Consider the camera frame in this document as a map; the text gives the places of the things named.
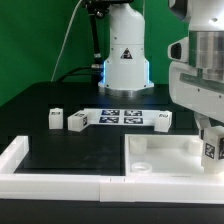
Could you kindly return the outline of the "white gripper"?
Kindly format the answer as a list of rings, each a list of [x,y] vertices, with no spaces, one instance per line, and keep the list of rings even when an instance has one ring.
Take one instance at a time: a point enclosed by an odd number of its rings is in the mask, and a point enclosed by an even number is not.
[[[224,84],[203,80],[191,66],[172,62],[169,67],[169,93],[172,101],[194,111],[199,138],[211,126],[210,118],[224,123]]]

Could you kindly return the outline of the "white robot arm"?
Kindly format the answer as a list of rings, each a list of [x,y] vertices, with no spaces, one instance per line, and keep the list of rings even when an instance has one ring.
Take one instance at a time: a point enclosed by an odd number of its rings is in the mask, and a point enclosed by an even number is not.
[[[168,46],[169,93],[194,112],[202,139],[224,134],[224,0],[167,0],[188,23],[188,35]],[[135,96],[153,87],[144,55],[145,21],[129,4],[112,1],[110,54],[104,62],[102,92]]]

